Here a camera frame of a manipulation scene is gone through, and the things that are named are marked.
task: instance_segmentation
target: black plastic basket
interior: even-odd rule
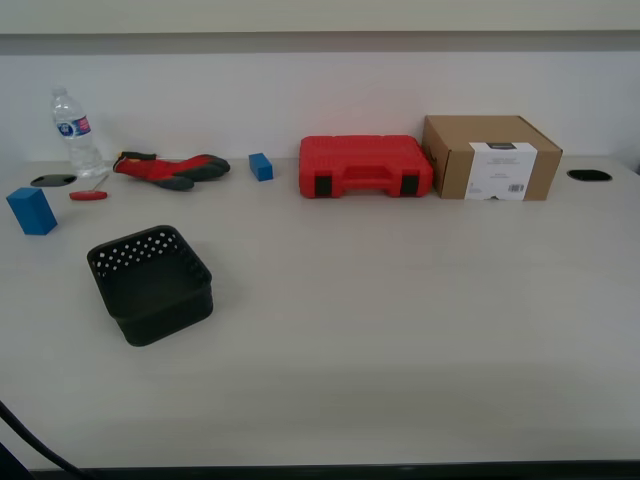
[[[104,243],[87,260],[109,314],[131,345],[149,345],[213,311],[211,273],[173,227]]]

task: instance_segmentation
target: water bottle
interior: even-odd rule
[[[67,95],[64,87],[52,91],[53,121],[69,148],[69,159],[78,177],[97,177],[108,170],[100,152],[93,144],[87,116],[80,104]]]

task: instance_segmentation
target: red and black glove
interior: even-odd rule
[[[146,180],[169,190],[189,190],[194,182],[211,180],[227,173],[226,160],[214,155],[196,155],[181,162],[158,160],[156,154],[122,152],[113,171]]]

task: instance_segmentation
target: black cord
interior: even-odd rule
[[[22,438],[25,442],[27,442],[36,452],[42,455],[47,460],[55,463],[65,472],[71,473],[78,478],[83,480],[95,480],[95,477],[90,473],[83,472],[78,467],[71,465],[64,458],[56,455],[54,452],[49,450],[49,448],[38,440],[33,433],[27,430],[20,420],[16,418],[16,416],[11,413],[11,410],[7,408],[7,406],[0,401],[0,418],[5,421],[7,425],[11,427],[11,429],[18,434],[20,438]]]

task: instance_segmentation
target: red toolbox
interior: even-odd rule
[[[309,198],[338,198],[352,189],[421,197],[431,189],[433,169],[408,135],[307,137],[300,145],[299,181]]]

